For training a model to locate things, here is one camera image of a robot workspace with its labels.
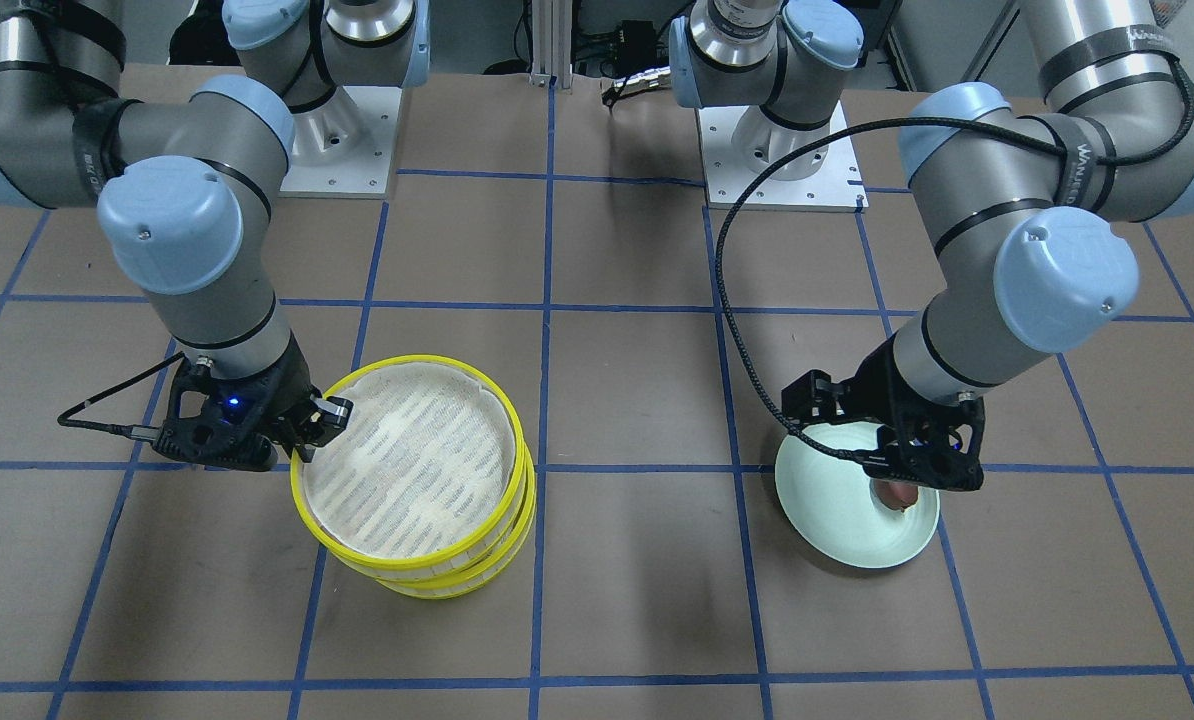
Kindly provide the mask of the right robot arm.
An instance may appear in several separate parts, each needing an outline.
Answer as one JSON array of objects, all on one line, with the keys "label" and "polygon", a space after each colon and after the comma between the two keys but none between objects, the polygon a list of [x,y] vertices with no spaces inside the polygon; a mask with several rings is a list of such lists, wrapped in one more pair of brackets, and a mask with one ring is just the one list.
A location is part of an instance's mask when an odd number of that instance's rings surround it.
[{"label": "right robot arm", "polygon": [[93,207],[113,260],[178,352],[158,427],[62,427],[149,443],[170,460],[269,470],[349,427],[324,395],[261,265],[281,184],[304,156],[300,122],[346,107],[350,86],[416,87],[431,69],[425,1],[226,1],[242,76],[181,104],[121,96],[121,1],[0,1],[0,205]]}]

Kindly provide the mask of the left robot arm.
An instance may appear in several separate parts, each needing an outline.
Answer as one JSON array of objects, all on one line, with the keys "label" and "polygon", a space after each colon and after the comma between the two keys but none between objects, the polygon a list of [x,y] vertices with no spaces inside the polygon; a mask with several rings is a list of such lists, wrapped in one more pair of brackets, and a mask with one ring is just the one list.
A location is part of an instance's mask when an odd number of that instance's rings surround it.
[{"label": "left robot arm", "polygon": [[858,365],[804,374],[767,410],[798,445],[933,490],[984,482],[984,396],[1087,341],[1138,291],[1112,230],[1194,213],[1194,90],[1149,1],[1024,1],[1045,113],[991,85],[896,119],[944,291]]}]

